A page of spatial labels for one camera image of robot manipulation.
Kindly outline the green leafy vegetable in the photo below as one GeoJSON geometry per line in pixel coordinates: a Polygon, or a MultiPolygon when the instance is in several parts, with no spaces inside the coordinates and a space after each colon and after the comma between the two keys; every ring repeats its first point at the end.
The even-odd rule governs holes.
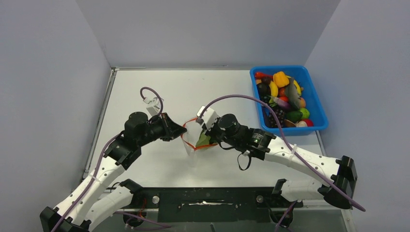
{"type": "Polygon", "coordinates": [[[206,130],[202,130],[195,144],[195,147],[197,149],[206,149],[216,146],[217,144],[218,143],[216,141],[212,140],[212,138],[206,134],[206,130]]]}

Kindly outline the clear zip bag orange zipper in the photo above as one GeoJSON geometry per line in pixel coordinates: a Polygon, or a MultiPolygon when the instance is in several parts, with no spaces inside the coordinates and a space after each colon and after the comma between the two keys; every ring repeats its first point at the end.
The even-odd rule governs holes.
{"type": "Polygon", "coordinates": [[[206,149],[197,149],[195,147],[199,135],[203,130],[203,128],[198,123],[196,123],[196,119],[197,117],[191,118],[183,124],[183,127],[187,129],[187,132],[181,135],[184,148],[188,155],[188,162],[191,167],[195,167],[200,158],[210,154],[210,151],[214,147],[218,146],[216,145],[206,149]]]}

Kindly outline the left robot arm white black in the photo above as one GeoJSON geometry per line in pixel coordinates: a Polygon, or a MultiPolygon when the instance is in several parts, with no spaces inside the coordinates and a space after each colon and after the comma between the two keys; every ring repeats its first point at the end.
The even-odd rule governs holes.
{"type": "Polygon", "coordinates": [[[117,210],[131,204],[142,187],[127,179],[110,194],[101,195],[142,154],[142,147],[160,139],[169,142],[186,133],[166,113],[149,118],[143,112],[130,114],[124,130],[103,147],[95,169],[55,207],[40,214],[45,232],[91,232],[117,210]]]}

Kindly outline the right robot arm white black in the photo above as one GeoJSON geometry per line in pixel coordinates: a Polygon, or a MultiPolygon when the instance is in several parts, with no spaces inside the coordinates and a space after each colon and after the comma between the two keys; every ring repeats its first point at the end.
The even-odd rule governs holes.
{"type": "Polygon", "coordinates": [[[280,179],[272,192],[278,206],[298,200],[323,198],[328,204],[340,208],[358,208],[353,203],[357,183],[354,160],[348,156],[337,159],[312,153],[297,145],[287,144],[282,138],[261,129],[241,125],[235,115],[226,114],[202,128],[212,141],[227,143],[249,160],[257,158],[275,162],[312,177],[312,180],[291,181],[280,179]]]}

